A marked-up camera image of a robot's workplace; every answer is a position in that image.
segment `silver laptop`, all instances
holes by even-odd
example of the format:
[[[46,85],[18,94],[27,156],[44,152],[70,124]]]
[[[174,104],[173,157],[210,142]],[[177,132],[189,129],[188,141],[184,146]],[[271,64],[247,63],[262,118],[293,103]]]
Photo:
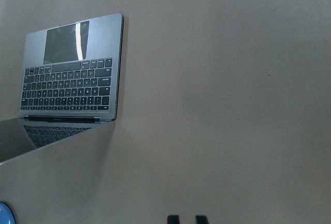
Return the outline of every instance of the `silver laptop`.
[[[116,117],[120,13],[26,36],[19,117],[99,122]]]

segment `laptop keyboard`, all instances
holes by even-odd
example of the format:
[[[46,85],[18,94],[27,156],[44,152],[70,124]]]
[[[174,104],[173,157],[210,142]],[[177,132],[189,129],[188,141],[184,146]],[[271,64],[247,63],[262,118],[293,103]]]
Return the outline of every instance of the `laptop keyboard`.
[[[112,59],[25,69],[21,110],[108,110]]]
[[[33,143],[39,148],[71,135],[86,131],[89,127],[44,127],[27,126],[24,129]]]

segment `laptop hinge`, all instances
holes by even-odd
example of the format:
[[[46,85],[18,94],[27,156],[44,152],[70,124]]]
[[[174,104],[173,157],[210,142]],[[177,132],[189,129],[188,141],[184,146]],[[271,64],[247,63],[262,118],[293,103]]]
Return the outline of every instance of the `laptop hinge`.
[[[33,122],[70,122],[70,123],[100,122],[100,117],[77,117],[77,116],[25,115],[24,119]]]

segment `space bar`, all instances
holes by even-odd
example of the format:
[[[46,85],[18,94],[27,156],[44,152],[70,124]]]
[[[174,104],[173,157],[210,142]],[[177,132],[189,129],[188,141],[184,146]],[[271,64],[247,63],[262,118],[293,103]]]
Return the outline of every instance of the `space bar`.
[[[62,65],[52,65],[52,72],[80,70],[80,69],[81,69],[81,62],[62,64]]]

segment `blue object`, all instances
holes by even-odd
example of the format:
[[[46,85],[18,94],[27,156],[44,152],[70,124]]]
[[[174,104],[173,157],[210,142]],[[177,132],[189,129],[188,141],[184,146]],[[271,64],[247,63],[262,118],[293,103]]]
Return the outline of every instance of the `blue object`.
[[[10,208],[5,203],[0,203],[0,223],[16,224]]]

